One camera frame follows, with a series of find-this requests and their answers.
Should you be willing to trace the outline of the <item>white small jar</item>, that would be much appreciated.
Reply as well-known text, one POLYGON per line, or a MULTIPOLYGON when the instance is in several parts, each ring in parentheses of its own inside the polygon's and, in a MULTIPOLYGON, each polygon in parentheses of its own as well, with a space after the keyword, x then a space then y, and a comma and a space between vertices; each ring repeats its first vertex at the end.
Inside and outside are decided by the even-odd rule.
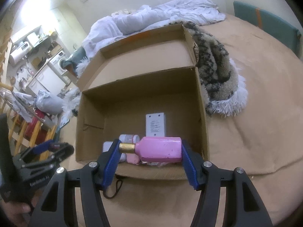
POLYGON ((121 134, 119 136, 119 140, 122 143, 136 144, 140 141, 140 137, 139 135, 133 135, 133 134, 121 134))

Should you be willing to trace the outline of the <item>teal cushion orange stripe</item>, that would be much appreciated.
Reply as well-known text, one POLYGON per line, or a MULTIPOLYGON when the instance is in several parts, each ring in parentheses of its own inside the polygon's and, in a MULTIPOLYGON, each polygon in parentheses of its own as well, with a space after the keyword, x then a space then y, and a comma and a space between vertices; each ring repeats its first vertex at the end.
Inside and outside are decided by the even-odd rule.
POLYGON ((299 56, 301 33, 296 27, 279 16, 256 6, 239 1, 234 1, 233 6, 236 17, 262 29, 299 56))

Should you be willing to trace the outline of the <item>white washing machine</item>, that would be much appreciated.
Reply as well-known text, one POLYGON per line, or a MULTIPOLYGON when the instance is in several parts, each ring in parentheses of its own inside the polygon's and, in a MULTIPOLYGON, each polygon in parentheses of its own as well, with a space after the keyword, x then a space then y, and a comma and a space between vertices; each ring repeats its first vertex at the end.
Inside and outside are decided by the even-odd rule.
POLYGON ((60 75, 64 75, 67 70, 62 68, 62 64, 66 59, 66 53, 61 50, 50 60, 49 63, 58 71, 58 73, 60 73, 60 75))

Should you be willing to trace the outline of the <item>beige bed blanket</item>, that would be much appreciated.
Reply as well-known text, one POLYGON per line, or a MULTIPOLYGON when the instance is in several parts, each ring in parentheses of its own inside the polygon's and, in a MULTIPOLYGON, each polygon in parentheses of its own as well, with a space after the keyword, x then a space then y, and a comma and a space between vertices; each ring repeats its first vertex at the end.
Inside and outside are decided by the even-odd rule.
MULTIPOLYGON (((235 116, 206 115, 209 158, 250 176, 276 226, 302 226, 302 61, 281 42, 234 16, 205 26, 245 78, 248 100, 235 116)), ((77 117, 60 133, 76 147, 77 117)), ((67 168, 81 168, 76 152, 67 168)))

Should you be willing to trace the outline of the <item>white crumpled duvet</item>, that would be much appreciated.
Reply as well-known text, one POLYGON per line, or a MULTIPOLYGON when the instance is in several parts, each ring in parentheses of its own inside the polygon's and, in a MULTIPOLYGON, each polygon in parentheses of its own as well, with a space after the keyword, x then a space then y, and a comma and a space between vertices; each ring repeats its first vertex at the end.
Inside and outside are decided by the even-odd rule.
POLYGON ((82 47, 86 56, 93 58, 111 43, 175 21, 191 21, 203 26, 225 18, 226 15, 210 0, 172 0, 154 7, 143 5, 131 14, 112 14, 97 20, 83 40, 82 47))

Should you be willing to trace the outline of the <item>patterned fluffy fringe blanket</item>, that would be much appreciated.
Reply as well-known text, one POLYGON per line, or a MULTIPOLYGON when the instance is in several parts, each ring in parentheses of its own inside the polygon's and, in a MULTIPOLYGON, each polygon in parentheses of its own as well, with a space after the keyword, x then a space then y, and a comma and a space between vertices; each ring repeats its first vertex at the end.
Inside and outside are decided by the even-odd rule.
POLYGON ((67 62, 79 91, 137 75, 195 67, 208 115, 236 115, 247 105, 245 79, 225 46, 194 22, 160 22, 127 36, 90 33, 81 53, 81 59, 67 62))

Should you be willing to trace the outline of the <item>white battery charger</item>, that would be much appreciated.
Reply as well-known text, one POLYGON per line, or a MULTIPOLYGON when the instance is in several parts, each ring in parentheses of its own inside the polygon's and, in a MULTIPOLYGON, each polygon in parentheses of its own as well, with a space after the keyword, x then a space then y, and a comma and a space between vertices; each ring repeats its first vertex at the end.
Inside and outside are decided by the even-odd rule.
POLYGON ((146 136, 147 137, 165 137, 166 119, 164 113, 146 114, 146 136))

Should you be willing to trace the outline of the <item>pink perfume bottle gold cap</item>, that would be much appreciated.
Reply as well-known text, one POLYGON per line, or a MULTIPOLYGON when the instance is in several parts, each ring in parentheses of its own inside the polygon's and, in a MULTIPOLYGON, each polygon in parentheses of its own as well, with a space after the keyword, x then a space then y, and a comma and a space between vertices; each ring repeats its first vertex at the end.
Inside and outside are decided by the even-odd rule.
POLYGON ((177 163, 182 160, 180 137, 143 137, 138 143, 120 143, 119 151, 136 154, 144 162, 177 163))

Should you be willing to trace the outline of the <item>grey stuffed bag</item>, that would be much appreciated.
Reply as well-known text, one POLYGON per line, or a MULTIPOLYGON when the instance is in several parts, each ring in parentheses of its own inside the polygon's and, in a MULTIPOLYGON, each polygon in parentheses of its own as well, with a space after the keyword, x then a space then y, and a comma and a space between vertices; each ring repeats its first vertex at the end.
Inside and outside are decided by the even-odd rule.
POLYGON ((63 100, 44 90, 38 92, 35 105, 40 111, 51 115, 58 115, 63 111, 63 100))

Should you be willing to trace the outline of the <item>pink small toy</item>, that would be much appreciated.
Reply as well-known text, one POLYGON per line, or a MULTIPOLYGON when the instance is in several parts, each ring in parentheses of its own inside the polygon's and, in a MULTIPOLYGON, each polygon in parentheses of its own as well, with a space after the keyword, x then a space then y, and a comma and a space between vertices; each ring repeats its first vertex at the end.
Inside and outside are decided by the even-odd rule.
POLYGON ((126 162, 132 165, 139 165, 141 163, 141 160, 138 155, 127 153, 126 162))

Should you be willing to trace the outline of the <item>wooden stair railing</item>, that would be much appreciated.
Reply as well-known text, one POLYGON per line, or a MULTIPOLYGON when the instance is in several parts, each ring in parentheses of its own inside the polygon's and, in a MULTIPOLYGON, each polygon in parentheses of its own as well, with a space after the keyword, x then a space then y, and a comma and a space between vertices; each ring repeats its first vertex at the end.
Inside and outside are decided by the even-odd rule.
POLYGON ((12 86, 3 83, 1 113, 8 118, 8 140, 14 155, 54 138, 57 121, 52 121, 47 114, 38 115, 38 109, 24 103, 16 96, 12 86))

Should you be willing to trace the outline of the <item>brown cardboard box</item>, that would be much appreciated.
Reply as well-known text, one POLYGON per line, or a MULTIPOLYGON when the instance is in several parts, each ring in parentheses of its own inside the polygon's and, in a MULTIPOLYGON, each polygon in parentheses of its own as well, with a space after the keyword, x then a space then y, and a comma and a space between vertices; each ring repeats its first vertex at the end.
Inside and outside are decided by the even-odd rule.
POLYGON ((181 24, 138 33, 97 52, 77 81, 76 160, 91 161, 122 134, 146 135, 146 116, 165 114, 166 135, 209 158, 195 42, 181 24))

